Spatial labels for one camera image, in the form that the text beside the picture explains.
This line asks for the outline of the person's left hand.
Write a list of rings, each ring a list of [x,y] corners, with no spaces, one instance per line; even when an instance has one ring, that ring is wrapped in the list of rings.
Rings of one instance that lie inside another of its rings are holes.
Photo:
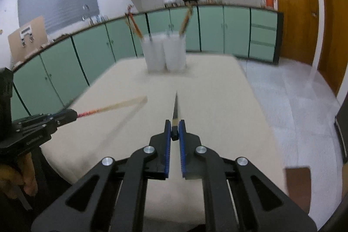
[[[15,186],[23,185],[23,190],[29,196],[35,196],[38,184],[35,177],[32,154],[21,157],[18,161],[19,170],[1,164],[1,192],[10,199],[17,199]]]

